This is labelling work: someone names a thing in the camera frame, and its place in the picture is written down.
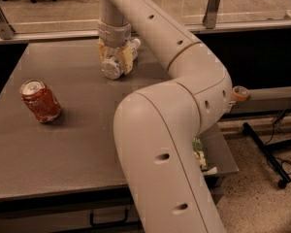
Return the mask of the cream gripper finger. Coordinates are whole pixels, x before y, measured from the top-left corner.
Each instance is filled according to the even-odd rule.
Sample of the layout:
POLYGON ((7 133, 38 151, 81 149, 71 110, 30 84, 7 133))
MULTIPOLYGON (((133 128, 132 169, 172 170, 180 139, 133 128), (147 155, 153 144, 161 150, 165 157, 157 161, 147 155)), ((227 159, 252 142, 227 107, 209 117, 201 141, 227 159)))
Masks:
POLYGON ((133 51, 129 42, 117 50, 117 56, 120 60, 121 70, 125 75, 133 69, 133 51))
POLYGON ((98 40, 98 50, 101 62, 104 62, 106 58, 106 46, 101 39, 98 40))

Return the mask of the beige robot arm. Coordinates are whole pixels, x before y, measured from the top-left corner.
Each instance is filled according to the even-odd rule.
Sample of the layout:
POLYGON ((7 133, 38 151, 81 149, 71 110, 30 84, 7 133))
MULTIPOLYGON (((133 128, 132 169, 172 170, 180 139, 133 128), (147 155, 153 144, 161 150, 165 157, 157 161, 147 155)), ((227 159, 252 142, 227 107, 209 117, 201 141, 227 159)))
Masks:
POLYGON ((118 105, 115 146, 145 233, 226 233, 192 142, 227 111, 232 82, 195 35, 151 0, 107 0, 101 18, 126 18, 170 80, 118 105))

